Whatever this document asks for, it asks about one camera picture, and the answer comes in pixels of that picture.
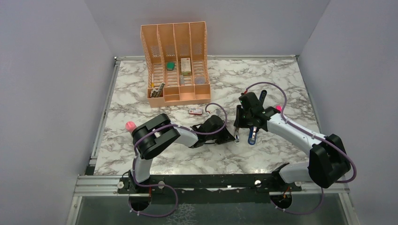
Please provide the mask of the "blue stapler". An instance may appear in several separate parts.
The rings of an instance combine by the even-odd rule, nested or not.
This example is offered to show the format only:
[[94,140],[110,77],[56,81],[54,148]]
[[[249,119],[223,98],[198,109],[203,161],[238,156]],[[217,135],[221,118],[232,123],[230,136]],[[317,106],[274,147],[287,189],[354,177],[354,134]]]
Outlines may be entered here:
[[[266,90],[262,90],[259,96],[259,102],[263,105],[264,104],[264,100],[266,98],[267,95],[267,91]],[[248,143],[250,145],[254,145],[256,143],[257,140],[257,133],[258,133],[259,129],[255,126],[250,128],[250,132],[249,132],[249,136],[248,136]]]

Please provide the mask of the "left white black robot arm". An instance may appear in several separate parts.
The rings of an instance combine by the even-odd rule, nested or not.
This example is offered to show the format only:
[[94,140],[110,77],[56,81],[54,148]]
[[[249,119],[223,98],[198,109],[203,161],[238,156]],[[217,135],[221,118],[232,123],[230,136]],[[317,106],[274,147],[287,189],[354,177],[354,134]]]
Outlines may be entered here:
[[129,185],[138,193],[147,188],[152,160],[171,144],[198,148],[205,144],[220,145],[235,141],[225,122],[217,115],[211,115],[201,124],[181,127],[172,122],[168,115],[161,113],[140,126],[128,121],[125,128],[137,147]]

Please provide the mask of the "red white staple box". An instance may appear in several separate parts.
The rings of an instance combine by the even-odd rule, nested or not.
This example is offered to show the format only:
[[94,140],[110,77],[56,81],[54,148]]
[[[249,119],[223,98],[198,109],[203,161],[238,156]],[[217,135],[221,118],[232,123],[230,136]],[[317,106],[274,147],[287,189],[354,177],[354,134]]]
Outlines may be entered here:
[[190,107],[188,113],[191,115],[202,115],[203,109],[198,107]]

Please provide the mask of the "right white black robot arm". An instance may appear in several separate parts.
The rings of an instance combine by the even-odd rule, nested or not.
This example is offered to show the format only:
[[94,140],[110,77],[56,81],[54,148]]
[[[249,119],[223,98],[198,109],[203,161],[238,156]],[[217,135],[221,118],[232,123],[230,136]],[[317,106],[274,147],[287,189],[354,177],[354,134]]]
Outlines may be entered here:
[[307,163],[284,164],[272,172],[271,186],[278,191],[290,183],[313,182],[329,188],[351,169],[339,136],[324,136],[287,118],[274,107],[264,108],[253,92],[242,94],[237,105],[235,128],[263,129],[289,141],[308,157]]

